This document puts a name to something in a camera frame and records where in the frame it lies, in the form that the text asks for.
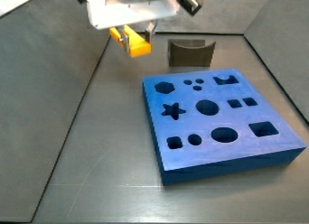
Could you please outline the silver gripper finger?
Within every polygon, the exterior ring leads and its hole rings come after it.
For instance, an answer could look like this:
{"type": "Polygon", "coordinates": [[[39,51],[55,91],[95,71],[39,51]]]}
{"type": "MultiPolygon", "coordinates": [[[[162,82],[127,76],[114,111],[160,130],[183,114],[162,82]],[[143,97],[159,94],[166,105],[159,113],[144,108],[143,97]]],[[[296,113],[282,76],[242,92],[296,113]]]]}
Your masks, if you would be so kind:
{"type": "Polygon", "coordinates": [[[152,41],[152,36],[155,35],[155,27],[156,27],[156,21],[151,21],[144,30],[144,40],[147,42],[152,41]]]}

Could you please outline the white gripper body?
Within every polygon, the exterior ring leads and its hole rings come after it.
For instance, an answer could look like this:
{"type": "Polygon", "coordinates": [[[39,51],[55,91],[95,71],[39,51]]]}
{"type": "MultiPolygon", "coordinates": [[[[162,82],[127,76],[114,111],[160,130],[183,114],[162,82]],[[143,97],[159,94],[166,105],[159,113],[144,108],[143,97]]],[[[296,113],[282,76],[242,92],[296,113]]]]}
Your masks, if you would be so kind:
{"type": "Polygon", "coordinates": [[[183,9],[195,16],[203,0],[77,0],[87,5],[90,23],[103,30],[114,26],[158,20],[183,9]]]}

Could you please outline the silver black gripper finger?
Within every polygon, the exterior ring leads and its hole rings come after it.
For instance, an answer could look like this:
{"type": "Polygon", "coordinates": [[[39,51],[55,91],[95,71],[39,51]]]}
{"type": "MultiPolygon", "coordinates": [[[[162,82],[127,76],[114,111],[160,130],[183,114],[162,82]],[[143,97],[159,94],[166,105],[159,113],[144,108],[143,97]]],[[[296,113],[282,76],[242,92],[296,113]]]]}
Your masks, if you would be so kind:
{"type": "Polygon", "coordinates": [[[120,42],[123,44],[123,49],[127,54],[130,54],[130,37],[124,32],[126,25],[119,26],[120,42]]]}

